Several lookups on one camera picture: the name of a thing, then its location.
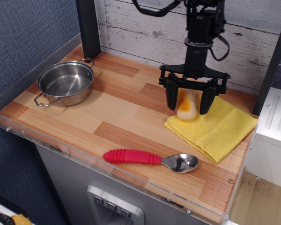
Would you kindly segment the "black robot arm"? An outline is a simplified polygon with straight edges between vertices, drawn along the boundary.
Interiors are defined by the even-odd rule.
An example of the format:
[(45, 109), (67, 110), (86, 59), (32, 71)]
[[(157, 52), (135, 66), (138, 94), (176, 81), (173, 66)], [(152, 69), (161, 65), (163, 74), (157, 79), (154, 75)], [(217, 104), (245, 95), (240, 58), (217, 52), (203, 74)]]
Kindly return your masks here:
[(228, 41), (221, 36), (226, 20), (223, 0), (185, 0), (188, 32), (185, 39), (187, 47), (185, 63), (180, 65), (161, 65), (159, 84), (166, 89), (167, 105), (176, 108), (179, 88), (202, 91), (200, 114), (208, 113), (215, 96), (224, 94), (230, 75), (206, 66), (207, 53), (211, 52), (216, 61), (224, 60), (228, 54), (217, 58), (212, 47), (214, 39), (226, 46)]

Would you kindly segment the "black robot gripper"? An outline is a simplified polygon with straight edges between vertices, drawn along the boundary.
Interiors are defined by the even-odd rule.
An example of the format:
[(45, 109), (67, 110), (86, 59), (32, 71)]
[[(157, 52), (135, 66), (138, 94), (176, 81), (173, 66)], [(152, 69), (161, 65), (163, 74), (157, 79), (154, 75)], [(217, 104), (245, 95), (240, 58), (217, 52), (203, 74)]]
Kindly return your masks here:
[(228, 52), (217, 58), (212, 50), (213, 41), (207, 43), (185, 42), (186, 58), (183, 64), (161, 65), (159, 84), (166, 89), (167, 105), (171, 110), (176, 108), (179, 88), (202, 91), (200, 114), (208, 113), (216, 95), (225, 94), (230, 75), (206, 66), (207, 54), (211, 53), (216, 61), (222, 61)]

